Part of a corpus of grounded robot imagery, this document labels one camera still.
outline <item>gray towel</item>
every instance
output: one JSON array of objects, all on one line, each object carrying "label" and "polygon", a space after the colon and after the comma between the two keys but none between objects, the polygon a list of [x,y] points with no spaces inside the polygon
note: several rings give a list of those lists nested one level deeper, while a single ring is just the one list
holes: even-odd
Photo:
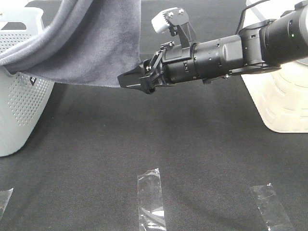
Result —
[{"label": "gray towel", "polygon": [[0,54],[8,71],[59,83],[119,87],[139,60],[141,0],[63,0],[42,34]]}]

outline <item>clear tape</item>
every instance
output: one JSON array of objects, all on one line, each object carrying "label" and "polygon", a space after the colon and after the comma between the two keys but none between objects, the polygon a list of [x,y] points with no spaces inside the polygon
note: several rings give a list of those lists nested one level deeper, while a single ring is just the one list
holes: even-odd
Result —
[{"label": "clear tape", "polygon": [[0,191],[0,220],[2,219],[3,213],[6,206],[8,205],[12,193],[13,189],[10,189],[8,191]]},{"label": "clear tape", "polygon": [[254,186],[250,188],[250,191],[268,227],[268,231],[295,231],[272,184]]},{"label": "clear tape", "polygon": [[166,231],[159,169],[138,176],[140,231]]}]

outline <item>laundry basket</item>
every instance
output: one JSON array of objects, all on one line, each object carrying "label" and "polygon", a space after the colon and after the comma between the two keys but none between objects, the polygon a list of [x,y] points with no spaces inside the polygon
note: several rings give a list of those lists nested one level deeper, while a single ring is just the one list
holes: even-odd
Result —
[{"label": "laundry basket", "polygon": [[[10,8],[0,12],[0,23],[22,23],[25,29],[0,30],[0,52],[43,31],[43,10]],[[53,82],[0,66],[0,156],[18,151],[36,125],[53,88]]]},{"label": "laundry basket", "polygon": [[[257,0],[247,0],[247,5]],[[300,0],[271,0],[246,13],[244,26],[265,19],[280,18],[294,10]],[[308,132],[307,59],[282,65],[282,69],[259,75],[243,75],[247,89],[264,124],[280,133]]]}]

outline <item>cable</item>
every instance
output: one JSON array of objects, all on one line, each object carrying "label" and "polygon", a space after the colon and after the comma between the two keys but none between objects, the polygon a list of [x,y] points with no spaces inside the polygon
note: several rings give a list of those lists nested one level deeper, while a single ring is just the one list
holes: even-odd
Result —
[{"label": "cable", "polygon": [[257,6],[257,5],[261,4],[261,3],[264,3],[264,2],[266,2],[266,1],[269,1],[269,0],[261,0],[261,1],[258,1],[258,2],[254,3],[254,4],[251,4],[251,5],[247,6],[245,9],[243,9],[242,14],[241,14],[241,18],[240,18],[240,22],[239,22],[239,24],[238,24],[238,26],[237,26],[237,29],[236,29],[236,32],[235,32],[236,35],[239,33],[240,29],[241,29],[241,28],[243,27],[243,25],[244,25],[244,19],[245,19],[246,11],[247,11],[248,9],[253,8],[253,7],[255,7],[255,6]]}]

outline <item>robotic arm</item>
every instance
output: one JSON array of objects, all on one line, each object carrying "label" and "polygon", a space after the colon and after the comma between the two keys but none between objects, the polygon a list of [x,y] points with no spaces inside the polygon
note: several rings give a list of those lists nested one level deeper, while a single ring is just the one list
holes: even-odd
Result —
[{"label": "robotic arm", "polygon": [[152,59],[120,75],[118,81],[123,88],[152,94],[156,87],[186,81],[201,79],[208,84],[217,78],[272,72],[281,64],[308,57],[308,0],[295,5],[280,19],[265,20],[239,32],[238,28],[236,35],[204,43],[196,41],[183,8],[160,12],[152,24],[157,33],[169,30],[171,36],[178,35],[180,45],[164,43]]}]

